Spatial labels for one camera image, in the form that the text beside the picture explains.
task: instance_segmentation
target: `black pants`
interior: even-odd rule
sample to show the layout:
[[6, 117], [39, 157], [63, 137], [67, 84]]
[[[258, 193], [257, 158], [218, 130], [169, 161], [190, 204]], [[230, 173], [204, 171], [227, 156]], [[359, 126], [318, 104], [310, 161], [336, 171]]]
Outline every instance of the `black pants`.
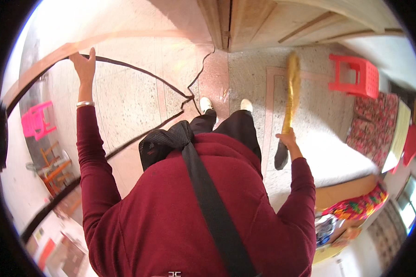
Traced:
[[262, 161], [253, 116], [249, 111], [244, 109], [235, 111], [213, 131], [214, 124], [216, 124], [216, 111], [208, 109], [204, 115], [194, 118], [189, 125], [195, 135], [215, 132], [232, 137], [248, 147]]

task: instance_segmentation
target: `window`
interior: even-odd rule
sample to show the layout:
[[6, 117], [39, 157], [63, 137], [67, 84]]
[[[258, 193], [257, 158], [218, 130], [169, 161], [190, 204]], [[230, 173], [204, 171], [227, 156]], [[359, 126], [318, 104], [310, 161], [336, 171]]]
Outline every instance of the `window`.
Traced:
[[404, 189], [399, 194], [397, 199], [399, 205], [399, 213], [410, 232], [414, 219], [416, 218], [416, 179], [410, 175]]

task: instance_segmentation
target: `hand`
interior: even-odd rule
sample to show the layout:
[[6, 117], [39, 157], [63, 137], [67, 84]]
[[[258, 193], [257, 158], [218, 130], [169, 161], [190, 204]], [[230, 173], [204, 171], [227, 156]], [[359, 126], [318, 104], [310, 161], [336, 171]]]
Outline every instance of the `hand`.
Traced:
[[290, 132], [286, 135], [276, 134], [276, 137], [282, 141], [282, 143], [288, 148], [296, 146], [296, 135], [294, 134], [293, 128], [290, 128]]
[[77, 71], [80, 85], [91, 85], [94, 80], [96, 71], [96, 50], [94, 47], [89, 50], [89, 59], [75, 52], [69, 59], [74, 63], [75, 71]]

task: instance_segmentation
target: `pink plastic chair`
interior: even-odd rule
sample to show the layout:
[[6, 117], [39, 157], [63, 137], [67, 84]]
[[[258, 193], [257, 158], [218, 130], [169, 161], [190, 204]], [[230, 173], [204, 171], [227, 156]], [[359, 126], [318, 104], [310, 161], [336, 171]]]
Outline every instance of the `pink plastic chair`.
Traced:
[[[336, 62], [336, 77], [328, 83], [330, 90], [344, 91], [348, 94], [376, 99], [379, 95], [379, 71], [372, 63], [363, 58], [330, 54], [330, 60]], [[340, 83], [340, 63], [348, 63], [356, 71], [356, 83]]]
[[50, 127], [50, 123], [45, 122], [43, 109], [50, 106], [52, 106], [52, 101], [46, 101], [31, 107], [22, 115], [23, 135], [25, 137], [35, 136], [35, 140], [39, 141], [42, 137], [57, 129], [56, 126], [47, 129], [47, 127]]

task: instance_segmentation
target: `wooden door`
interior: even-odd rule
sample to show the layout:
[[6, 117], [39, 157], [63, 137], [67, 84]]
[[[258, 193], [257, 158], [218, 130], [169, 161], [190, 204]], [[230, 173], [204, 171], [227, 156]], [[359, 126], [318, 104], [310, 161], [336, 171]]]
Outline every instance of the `wooden door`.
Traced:
[[[403, 35], [382, 0], [198, 2], [211, 36], [215, 35], [217, 41], [221, 41], [218, 43], [213, 37], [214, 44], [230, 52], [336, 42], [358, 36]], [[228, 14], [231, 14], [229, 21], [226, 18]]]

